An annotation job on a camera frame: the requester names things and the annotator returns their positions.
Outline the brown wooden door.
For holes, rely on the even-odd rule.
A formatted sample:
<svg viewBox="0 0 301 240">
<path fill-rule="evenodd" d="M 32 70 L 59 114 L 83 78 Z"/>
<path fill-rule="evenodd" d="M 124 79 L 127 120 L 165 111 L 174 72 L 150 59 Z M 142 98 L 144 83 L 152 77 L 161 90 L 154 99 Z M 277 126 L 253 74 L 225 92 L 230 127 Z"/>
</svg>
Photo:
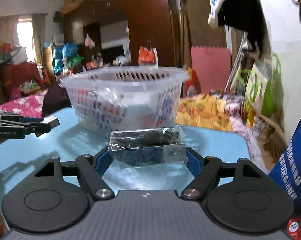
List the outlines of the brown wooden door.
<svg viewBox="0 0 301 240">
<path fill-rule="evenodd" d="M 213 29 L 208 24 L 210 0 L 178 2 L 179 53 L 181 66 L 192 66 L 192 47 L 225 47 L 225 28 Z"/>
</svg>

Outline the pink foam mat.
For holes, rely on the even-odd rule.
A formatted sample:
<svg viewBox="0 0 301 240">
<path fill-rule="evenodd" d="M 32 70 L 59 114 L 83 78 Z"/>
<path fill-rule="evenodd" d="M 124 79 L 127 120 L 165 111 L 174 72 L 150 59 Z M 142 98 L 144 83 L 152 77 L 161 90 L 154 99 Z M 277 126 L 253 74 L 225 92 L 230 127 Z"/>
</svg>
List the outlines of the pink foam mat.
<svg viewBox="0 0 301 240">
<path fill-rule="evenodd" d="M 197 93 L 223 91 L 231 71 L 231 53 L 222 47 L 191 47 L 192 69 Z"/>
</svg>

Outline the blue fabric bag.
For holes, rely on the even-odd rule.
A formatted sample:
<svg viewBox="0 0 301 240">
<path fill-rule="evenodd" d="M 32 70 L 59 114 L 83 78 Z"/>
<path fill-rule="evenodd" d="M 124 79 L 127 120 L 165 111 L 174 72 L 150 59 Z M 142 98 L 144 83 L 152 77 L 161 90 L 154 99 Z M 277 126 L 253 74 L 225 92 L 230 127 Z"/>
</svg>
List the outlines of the blue fabric bag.
<svg viewBox="0 0 301 240">
<path fill-rule="evenodd" d="M 296 209 L 301 208 L 301 119 L 269 177 L 288 193 Z"/>
</svg>

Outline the pink floral quilt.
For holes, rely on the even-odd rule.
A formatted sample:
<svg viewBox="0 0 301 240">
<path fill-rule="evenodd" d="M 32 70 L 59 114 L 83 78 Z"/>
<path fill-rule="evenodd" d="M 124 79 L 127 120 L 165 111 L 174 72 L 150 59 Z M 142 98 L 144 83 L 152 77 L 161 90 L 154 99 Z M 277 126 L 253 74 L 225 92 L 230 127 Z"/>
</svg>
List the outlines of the pink floral quilt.
<svg viewBox="0 0 301 240">
<path fill-rule="evenodd" d="M 0 105 L 0 112 L 12 112 L 31 118 L 40 118 L 47 91 L 46 89 L 41 93 L 4 103 Z"/>
</svg>

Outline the green white shopping bag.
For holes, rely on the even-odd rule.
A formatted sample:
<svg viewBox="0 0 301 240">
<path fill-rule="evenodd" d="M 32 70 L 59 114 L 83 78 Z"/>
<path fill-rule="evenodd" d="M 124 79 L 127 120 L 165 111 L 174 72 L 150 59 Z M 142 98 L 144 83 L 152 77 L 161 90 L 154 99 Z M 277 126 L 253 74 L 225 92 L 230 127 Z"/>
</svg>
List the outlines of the green white shopping bag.
<svg viewBox="0 0 301 240">
<path fill-rule="evenodd" d="M 277 54 L 269 60 L 257 60 L 251 69 L 237 74 L 245 88 L 245 100 L 255 113 L 270 117 L 282 107 L 281 62 Z"/>
</svg>

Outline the orange white hanging bag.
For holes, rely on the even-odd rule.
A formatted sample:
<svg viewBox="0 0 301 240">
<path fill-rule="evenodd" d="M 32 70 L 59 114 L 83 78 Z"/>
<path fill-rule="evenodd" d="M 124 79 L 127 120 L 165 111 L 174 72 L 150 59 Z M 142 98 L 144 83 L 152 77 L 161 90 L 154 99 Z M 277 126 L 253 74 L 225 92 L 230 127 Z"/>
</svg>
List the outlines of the orange white hanging bag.
<svg viewBox="0 0 301 240">
<path fill-rule="evenodd" d="M 158 54 L 156 48 L 140 47 L 138 55 L 138 64 L 140 66 L 158 67 Z"/>
</svg>

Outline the yellow patterned blanket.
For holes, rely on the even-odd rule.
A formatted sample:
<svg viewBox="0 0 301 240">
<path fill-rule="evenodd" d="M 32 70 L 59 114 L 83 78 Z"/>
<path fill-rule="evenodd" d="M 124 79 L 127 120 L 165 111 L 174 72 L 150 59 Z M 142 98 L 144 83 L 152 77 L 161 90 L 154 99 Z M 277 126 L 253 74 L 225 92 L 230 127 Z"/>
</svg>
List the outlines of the yellow patterned blanket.
<svg viewBox="0 0 301 240">
<path fill-rule="evenodd" d="M 176 124 L 232 132 L 226 100 L 210 94 L 199 94 L 179 100 Z"/>
</svg>

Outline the dark red wooden wardrobe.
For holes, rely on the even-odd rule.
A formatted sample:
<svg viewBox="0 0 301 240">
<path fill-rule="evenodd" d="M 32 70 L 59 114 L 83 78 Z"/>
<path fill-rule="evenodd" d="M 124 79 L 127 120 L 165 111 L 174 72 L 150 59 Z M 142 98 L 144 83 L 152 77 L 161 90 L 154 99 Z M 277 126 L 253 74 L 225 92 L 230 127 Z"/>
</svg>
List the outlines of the dark red wooden wardrobe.
<svg viewBox="0 0 301 240">
<path fill-rule="evenodd" d="M 63 9 L 65 43 L 75 43 L 86 61 L 119 43 L 138 64 L 141 47 L 155 48 L 159 66 L 176 67 L 176 0 L 74 0 Z"/>
</svg>

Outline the black item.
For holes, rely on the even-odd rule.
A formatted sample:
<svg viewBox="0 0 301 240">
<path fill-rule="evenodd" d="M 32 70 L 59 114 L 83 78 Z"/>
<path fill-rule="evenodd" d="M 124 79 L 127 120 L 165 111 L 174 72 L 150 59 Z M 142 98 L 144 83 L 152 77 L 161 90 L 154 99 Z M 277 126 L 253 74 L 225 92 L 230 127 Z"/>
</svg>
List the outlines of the black item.
<svg viewBox="0 0 301 240">
<path fill-rule="evenodd" d="M 109 153 L 127 167 L 184 162 L 186 143 L 180 126 L 115 131 L 111 133 Z"/>
</svg>

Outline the purple medicine box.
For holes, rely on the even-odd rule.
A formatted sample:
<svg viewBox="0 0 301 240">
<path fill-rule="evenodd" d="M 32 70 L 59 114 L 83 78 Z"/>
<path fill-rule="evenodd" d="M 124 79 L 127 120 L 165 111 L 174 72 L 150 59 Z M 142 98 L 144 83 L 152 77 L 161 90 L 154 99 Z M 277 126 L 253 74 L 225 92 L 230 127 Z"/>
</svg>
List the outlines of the purple medicine box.
<svg viewBox="0 0 301 240">
<path fill-rule="evenodd" d="M 155 127 L 165 127 L 172 124 L 174 101 L 169 95 L 165 95 L 156 114 Z"/>
</svg>

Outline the white plastic laundry basket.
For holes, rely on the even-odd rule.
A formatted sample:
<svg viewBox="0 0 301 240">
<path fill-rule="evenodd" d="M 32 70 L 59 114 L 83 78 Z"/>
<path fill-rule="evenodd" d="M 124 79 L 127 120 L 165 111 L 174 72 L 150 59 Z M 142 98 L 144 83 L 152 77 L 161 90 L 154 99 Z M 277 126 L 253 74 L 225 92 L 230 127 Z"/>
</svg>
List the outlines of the white plastic laundry basket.
<svg viewBox="0 0 301 240">
<path fill-rule="evenodd" d="M 106 136 L 113 131 L 156 128 L 165 95 L 173 101 L 176 122 L 187 71 L 174 67 L 103 67 L 61 78 L 71 106 L 83 127 Z"/>
</svg>

